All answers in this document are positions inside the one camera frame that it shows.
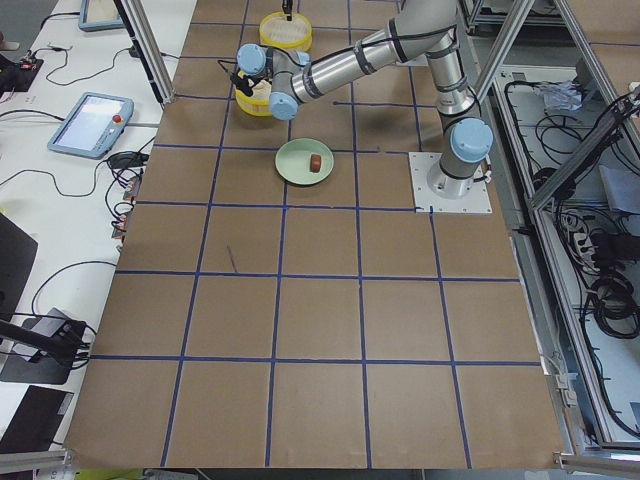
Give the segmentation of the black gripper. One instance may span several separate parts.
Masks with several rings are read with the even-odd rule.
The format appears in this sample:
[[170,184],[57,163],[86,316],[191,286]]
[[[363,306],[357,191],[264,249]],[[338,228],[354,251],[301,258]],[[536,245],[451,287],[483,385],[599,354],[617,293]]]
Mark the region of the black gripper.
[[254,88],[265,79],[263,75],[240,75],[238,72],[230,72],[229,79],[237,91],[245,96],[253,96]]

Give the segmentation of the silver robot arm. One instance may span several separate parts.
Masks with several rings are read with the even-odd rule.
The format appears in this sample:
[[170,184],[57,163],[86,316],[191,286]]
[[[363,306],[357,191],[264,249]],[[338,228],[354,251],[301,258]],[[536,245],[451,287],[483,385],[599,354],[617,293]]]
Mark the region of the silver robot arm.
[[443,151],[429,169],[427,185],[443,199],[469,194],[494,136],[481,118],[481,102],[464,71],[454,1],[406,1],[386,25],[352,45],[312,60],[283,47],[247,43],[236,54],[229,77],[250,96],[261,81],[270,85],[269,113],[294,119],[300,107],[392,66],[423,57],[436,89]]

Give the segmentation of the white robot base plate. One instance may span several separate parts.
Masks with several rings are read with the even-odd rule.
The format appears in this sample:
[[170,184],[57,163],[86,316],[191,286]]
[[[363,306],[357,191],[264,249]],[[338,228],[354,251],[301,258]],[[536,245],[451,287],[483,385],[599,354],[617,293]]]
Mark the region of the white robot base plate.
[[452,179],[441,171],[440,157],[439,152],[408,153],[414,210],[425,214],[491,214],[493,210],[482,167],[478,166],[468,179]]

